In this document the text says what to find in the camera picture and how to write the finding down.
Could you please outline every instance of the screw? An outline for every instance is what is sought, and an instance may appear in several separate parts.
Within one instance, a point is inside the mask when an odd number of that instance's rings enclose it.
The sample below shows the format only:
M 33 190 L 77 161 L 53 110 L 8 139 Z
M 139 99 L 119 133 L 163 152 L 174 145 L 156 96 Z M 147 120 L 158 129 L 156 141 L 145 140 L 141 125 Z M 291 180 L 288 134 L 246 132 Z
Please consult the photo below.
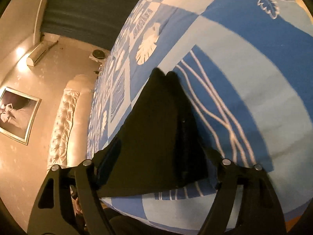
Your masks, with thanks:
M 84 166 L 89 166 L 89 165 L 91 165 L 91 163 L 92 163 L 92 161 L 90 159 L 83 161 Z
M 232 162 L 228 159 L 223 159 L 222 164 L 224 165 L 230 165 Z
M 52 169 L 52 171 L 57 171 L 58 170 L 58 165 L 57 164 L 53 165 L 51 167 L 51 169 Z
M 256 169 L 256 170 L 262 170 L 262 166 L 261 166 L 260 164 L 256 164 L 256 165 L 255 165 L 255 169 Z

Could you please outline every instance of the wall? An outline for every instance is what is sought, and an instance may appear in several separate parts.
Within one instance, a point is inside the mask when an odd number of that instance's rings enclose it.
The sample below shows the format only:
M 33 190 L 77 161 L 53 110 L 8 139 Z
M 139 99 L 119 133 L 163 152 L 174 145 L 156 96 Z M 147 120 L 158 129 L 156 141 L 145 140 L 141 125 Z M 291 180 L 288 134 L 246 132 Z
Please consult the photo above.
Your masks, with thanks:
M 11 0 L 0 18 L 0 82 L 25 51 L 33 46 L 33 33 L 41 0 Z
M 46 176 L 49 143 L 63 89 L 77 74 L 92 75 L 96 79 L 93 71 L 98 70 L 99 65 L 89 59 L 92 49 L 86 43 L 61 37 L 59 44 L 35 67 L 19 62 L 0 85 L 0 90 L 9 86 L 42 99 L 28 146 L 0 134 L 0 197 L 24 230 Z

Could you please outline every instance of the white leather headboard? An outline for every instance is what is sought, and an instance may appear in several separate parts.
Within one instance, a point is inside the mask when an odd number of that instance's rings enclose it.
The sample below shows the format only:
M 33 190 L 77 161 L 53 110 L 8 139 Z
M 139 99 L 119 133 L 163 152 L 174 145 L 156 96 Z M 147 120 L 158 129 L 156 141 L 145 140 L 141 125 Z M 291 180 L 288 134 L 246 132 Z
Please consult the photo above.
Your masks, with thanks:
M 73 167 L 86 158 L 88 120 L 96 75 L 76 75 L 64 89 L 52 130 L 47 172 L 54 164 Z

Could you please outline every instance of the black and white photograph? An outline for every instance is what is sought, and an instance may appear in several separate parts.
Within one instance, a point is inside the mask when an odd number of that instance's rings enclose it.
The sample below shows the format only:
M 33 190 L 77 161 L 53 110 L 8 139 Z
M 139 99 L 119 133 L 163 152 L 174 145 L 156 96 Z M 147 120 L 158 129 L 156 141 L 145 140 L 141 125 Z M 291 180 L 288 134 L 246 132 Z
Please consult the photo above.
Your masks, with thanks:
M 0 132 L 27 145 L 40 101 L 6 87 L 0 98 Z

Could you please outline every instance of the blue patterned duvet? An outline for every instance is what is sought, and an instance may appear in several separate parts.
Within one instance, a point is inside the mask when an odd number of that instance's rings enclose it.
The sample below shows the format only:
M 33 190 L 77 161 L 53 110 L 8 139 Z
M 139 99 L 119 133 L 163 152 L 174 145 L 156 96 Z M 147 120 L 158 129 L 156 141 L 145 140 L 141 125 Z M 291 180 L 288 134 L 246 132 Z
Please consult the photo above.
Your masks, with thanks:
M 118 132 L 156 66 L 180 77 L 207 143 L 239 165 L 262 164 L 286 221 L 301 215 L 313 197 L 313 18 L 302 0 L 139 0 L 96 82 L 89 158 Z M 103 200 L 196 234 L 213 184 Z

